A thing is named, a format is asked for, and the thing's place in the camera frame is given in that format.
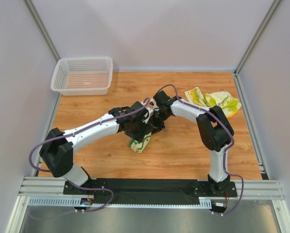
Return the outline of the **green and cream patterned towel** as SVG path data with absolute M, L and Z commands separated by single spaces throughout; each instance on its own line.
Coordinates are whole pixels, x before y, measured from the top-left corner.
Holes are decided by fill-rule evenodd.
M 142 153 L 151 139 L 152 133 L 145 135 L 142 142 L 131 139 L 128 147 L 136 153 Z

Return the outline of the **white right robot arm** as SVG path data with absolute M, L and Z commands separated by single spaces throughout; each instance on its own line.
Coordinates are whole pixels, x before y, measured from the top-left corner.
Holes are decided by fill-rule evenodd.
M 230 175 L 226 173 L 228 145 L 234 131 L 218 106 L 208 108 L 189 103 L 176 97 L 153 97 L 154 113 L 151 117 L 152 133 L 165 128 L 164 121 L 171 116 L 182 117 L 197 124 L 201 140 L 210 153 L 208 188 L 214 194 L 226 188 Z

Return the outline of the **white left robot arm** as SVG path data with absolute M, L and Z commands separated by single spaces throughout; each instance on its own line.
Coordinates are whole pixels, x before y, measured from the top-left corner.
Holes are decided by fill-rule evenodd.
M 63 177 L 82 186 L 89 175 L 74 163 L 74 154 L 94 141 L 119 132 L 143 141 L 151 130 L 153 113 L 152 108 L 137 102 L 134 107 L 114 108 L 99 119 L 71 130 L 54 128 L 48 133 L 39 154 L 53 177 Z

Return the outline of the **white perforated plastic basket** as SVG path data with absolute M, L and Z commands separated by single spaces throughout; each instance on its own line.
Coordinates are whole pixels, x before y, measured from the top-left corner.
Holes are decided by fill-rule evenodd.
M 106 95 L 112 76 L 110 57 L 62 58 L 54 69 L 51 90 L 64 96 Z

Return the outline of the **yellow and cream crumpled towel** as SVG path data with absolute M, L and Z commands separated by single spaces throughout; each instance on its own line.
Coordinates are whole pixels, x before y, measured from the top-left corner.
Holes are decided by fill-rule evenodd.
M 227 91 L 203 94 L 199 87 L 186 91 L 185 96 L 190 103 L 202 107 L 219 106 L 227 118 L 234 116 L 242 107 L 240 101 Z

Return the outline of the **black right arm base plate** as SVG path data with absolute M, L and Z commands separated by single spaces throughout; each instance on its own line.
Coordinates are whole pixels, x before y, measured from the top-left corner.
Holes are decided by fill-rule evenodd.
M 225 198 L 227 195 L 229 197 L 237 197 L 237 189 L 234 182 L 229 182 L 223 188 L 217 188 L 214 184 L 209 181 L 197 181 L 192 186 L 193 195 L 196 197 L 218 197 Z

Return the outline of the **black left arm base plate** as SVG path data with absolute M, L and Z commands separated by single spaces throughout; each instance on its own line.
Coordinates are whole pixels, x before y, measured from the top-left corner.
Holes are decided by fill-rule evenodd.
M 110 195 L 108 191 L 102 190 L 102 191 L 93 191 L 91 189 L 105 189 L 106 188 L 106 182 L 105 181 L 100 181 L 100 180 L 91 180 L 85 182 L 82 186 L 82 188 L 85 189 L 80 189 L 75 186 L 73 186 L 70 182 L 66 181 L 65 186 L 63 189 L 63 194 L 65 195 L 97 195 L 97 196 L 105 196 L 105 195 Z

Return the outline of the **aluminium front frame rail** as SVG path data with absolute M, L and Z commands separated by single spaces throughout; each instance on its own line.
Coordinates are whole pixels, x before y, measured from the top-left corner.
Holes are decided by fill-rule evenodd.
M 91 197 L 104 195 L 107 189 L 115 195 L 120 194 L 182 194 L 199 198 L 239 198 L 247 200 L 282 200 L 284 198 L 280 184 L 275 180 L 231 181 L 218 190 L 202 180 L 168 179 L 110 179 L 97 178 L 93 185 L 79 189 L 63 178 L 25 177 L 20 190 L 21 196 L 74 196 Z

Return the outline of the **aluminium right corner post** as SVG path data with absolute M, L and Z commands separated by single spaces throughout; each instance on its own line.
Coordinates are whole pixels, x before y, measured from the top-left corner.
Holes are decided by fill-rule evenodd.
M 272 17 L 276 13 L 277 9 L 279 8 L 282 0 L 273 0 L 269 9 L 267 10 L 264 18 L 262 19 L 257 31 L 255 32 L 252 40 L 250 41 L 245 53 L 243 54 L 242 58 L 240 59 L 237 67 L 234 70 L 234 75 L 237 76 L 243 69 L 244 65 L 246 64 L 247 60 L 249 59 L 251 53 L 257 46 L 259 40 L 261 39 L 262 35 L 264 34 L 266 28 L 268 27 Z

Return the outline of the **aluminium corner post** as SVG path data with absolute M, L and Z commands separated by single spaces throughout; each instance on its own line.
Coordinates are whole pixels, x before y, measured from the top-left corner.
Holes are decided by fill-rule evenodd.
M 264 34 L 266 28 L 268 27 L 272 17 L 276 13 L 277 9 L 279 8 L 282 0 L 273 0 L 269 9 L 267 10 L 264 18 L 262 19 L 257 31 L 255 32 L 252 40 L 250 41 L 245 53 L 243 54 L 242 58 L 240 59 L 237 67 L 234 70 L 234 75 L 237 76 L 243 69 L 244 65 L 246 64 L 247 60 L 249 59 L 251 53 L 257 46 L 259 40 L 261 39 L 262 35 Z
M 31 15 L 31 18 L 33 19 L 35 25 L 37 26 L 41 36 L 43 37 L 48 49 L 50 50 L 54 60 L 56 62 L 58 62 L 61 57 L 57 51 L 57 49 L 55 48 L 55 45 L 53 43 L 53 41 L 51 40 L 51 37 L 37 11 L 37 8 L 35 7 L 34 3 L 32 0 L 23 0 L 24 5 L 26 6 L 28 12 Z

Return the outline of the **aluminium left corner post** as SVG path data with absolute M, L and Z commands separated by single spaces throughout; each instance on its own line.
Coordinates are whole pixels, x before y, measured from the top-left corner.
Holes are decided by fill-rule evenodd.
M 55 45 L 53 43 L 53 41 L 51 40 L 51 37 L 37 11 L 37 8 L 35 7 L 34 3 L 32 0 L 23 0 L 24 5 L 26 6 L 28 12 L 31 15 L 31 18 L 33 19 L 35 25 L 37 26 L 41 36 L 43 37 L 48 49 L 50 50 L 54 60 L 56 62 L 58 62 L 61 57 L 57 51 L 57 49 L 55 48 Z

